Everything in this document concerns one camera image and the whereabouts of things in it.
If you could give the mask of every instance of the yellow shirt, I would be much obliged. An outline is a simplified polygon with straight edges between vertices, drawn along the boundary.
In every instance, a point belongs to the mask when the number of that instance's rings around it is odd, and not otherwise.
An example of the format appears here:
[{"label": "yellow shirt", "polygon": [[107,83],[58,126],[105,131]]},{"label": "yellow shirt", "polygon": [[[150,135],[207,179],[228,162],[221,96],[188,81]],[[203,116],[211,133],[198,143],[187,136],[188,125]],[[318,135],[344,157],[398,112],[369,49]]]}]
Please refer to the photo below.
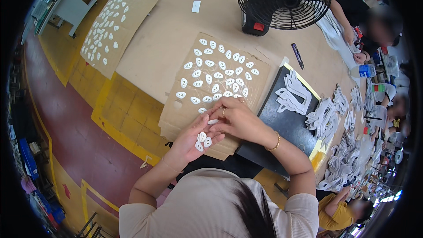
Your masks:
[{"label": "yellow shirt", "polygon": [[325,207],[333,198],[335,198],[335,194],[332,193],[319,202],[319,226],[330,231],[342,230],[350,226],[354,222],[354,219],[346,202],[338,203],[338,208],[333,216],[329,216],[329,214],[325,212]]}]

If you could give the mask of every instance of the cardboard sheet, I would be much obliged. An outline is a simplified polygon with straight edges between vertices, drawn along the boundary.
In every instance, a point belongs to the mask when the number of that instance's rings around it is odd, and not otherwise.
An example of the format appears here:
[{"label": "cardboard sheet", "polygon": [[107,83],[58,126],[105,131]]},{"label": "cardboard sheet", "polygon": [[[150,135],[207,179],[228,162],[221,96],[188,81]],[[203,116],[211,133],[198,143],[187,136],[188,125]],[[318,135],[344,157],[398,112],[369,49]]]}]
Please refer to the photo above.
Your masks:
[{"label": "cardboard sheet", "polygon": [[[200,39],[206,40],[207,45],[201,44]],[[216,43],[215,49],[211,48],[211,40]],[[224,46],[225,51],[223,53],[219,51],[219,45]],[[196,55],[194,49],[200,50],[202,55]],[[213,50],[213,53],[206,54],[204,52],[205,49]],[[232,54],[230,59],[228,59],[228,57],[225,55],[228,50],[230,50]],[[234,60],[233,56],[236,53],[238,53],[240,56],[245,56],[245,61],[243,61],[243,63]],[[201,66],[197,65],[197,58],[202,59],[203,62]],[[214,65],[208,66],[206,63],[207,60],[213,61]],[[229,76],[225,74],[225,70],[222,70],[218,65],[219,61],[223,61],[225,63],[226,70],[233,70],[233,75]],[[190,69],[185,69],[184,65],[188,62],[192,62],[193,66]],[[246,66],[248,62],[253,63],[251,68]],[[238,75],[235,72],[237,68],[242,68],[242,72]],[[252,73],[252,71],[255,71],[254,69],[259,72],[258,75]],[[216,92],[216,94],[223,94],[225,91],[230,91],[232,94],[239,94],[245,98],[248,107],[251,108],[253,112],[257,112],[257,110],[261,107],[259,101],[262,96],[263,88],[266,84],[270,69],[270,65],[259,60],[254,55],[251,55],[250,53],[242,50],[238,50],[221,40],[215,39],[208,34],[200,32],[194,40],[194,44],[188,51],[188,55],[186,56],[185,60],[180,66],[179,71],[176,74],[175,82],[173,83],[172,89],[169,93],[169,98],[167,99],[165,107],[163,108],[163,112],[161,113],[159,121],[161,135],[170,141],[174,141],[179,134],[179,131],[190,124],[198,116],[198,114],[200,114],[198,112],[200,108],[212,108],[215,101],[207,103],[203,102],[203,98],[205,96],[213,98],[214,93],[212,92],[212,87],[215,84],[219,85],[219,91]],[[199,77],[192,76],[193,72],[196,70],[201,70],[201,75]],[[223,78],[214,77],[215,73],[221,73]],[[246,78],[246,73],[251,75],[251,80]],[[213,80],[210,84],[206,82],[207,74],[213,77]],[[182,78],[185,78],[188,81],[188,85],[185,88],[181,87]],[[226,80],[230,78],[241,78],[244,82],[244,86],[239,86],[239,90],[234,92],[233,84],[226,85]],[[201,87],[194,87],[193,83],[199,80],[203,81],[203,85]],[[248,89],[247,96],[243,95],[244,88]],[[184,98],[178,98],[176,96],[177,92],[185,92],[186,95]],[[199,98],[201,102],[194,104],[191,102],[191,97]],[[221,160],[225,160],[228,155],[234,154],[238,145],[239,139],[226,136],[222,142],[211,147],[211,149],[206,154]]]},{"label": "cardboard sheet", "polygon": [[81,56],[111,79],[130,40],[158,0],[108,0],[85,38]]}]

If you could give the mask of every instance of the beige tabletop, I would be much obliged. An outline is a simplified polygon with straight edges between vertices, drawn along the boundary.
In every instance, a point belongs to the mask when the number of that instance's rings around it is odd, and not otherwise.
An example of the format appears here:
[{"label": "beige tabletop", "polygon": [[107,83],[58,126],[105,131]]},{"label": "beige tabletop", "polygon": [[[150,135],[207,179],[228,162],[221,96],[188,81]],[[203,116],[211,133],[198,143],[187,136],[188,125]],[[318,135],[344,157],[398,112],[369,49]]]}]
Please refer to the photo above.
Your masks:
[{"label": "beige tabletop", "polygon": [[[242,32],[241,10],[237,0],[199,0],[199,13],[191,12],[193,1],[159,0],[151,10],[151,15],[145,18],[136,31],[116,72],[164,104],[195,37],[198,32],[204,32],[272,66],[262,101],[285,56],[289,58],[289,65],[321,97],[331,97],[336,83],[339,83],[348,101],[351,100],[350,92],[355,82],[348,76],[348,68],[341,56],[329,47],[316,24],[291,31],[271,28],[266,35],[256,37]],[[304,70],[298,65],[291,48],[292,43],[297,44],[304,61]],[[360,90],[364,95],[363,79]],[[341,119],[332,144],[341,140],[341,126],[345,117],[346,114]]]}]

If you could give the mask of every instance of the plastic bottle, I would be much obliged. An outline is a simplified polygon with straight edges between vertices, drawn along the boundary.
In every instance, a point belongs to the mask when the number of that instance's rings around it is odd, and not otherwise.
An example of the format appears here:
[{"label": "plastic bottle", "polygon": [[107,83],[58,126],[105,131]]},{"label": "plastic bottle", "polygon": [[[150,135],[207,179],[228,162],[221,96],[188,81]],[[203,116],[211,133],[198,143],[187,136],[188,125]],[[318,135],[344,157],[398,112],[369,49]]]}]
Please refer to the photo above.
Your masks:
[{"label": "plastic bottle", "polygon": [[352,68],[349,73],[353,77],[373,77],[376,75],[376,68],[374,65],[358,65]]}]

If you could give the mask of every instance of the woman's left hand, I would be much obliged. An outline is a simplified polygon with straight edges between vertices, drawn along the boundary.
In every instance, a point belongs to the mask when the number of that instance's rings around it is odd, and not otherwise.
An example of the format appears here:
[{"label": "woman's left hand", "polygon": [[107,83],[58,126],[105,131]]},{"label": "woman's left hand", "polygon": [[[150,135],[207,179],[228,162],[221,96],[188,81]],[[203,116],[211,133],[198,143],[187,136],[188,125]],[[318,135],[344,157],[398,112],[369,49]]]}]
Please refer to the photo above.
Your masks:
[{"label": "woman's left hand", "polygon": [[212,125],[208,124],[209,115],[212,114],[212,109],[199,115],[192,124],[181,130],[177,139],[174,141],[172,148],[166,154],[166,161],[171,163],[178,169],[183,170],[186,165],[202,156],[209,148],[204,147],[204,151],[200,152],[195,148],[197,142],[197,135],[204,131],[208,137],[211,137],[212,144],[220,142],[225,138],[225,134],[215,131],[210,132]]}]

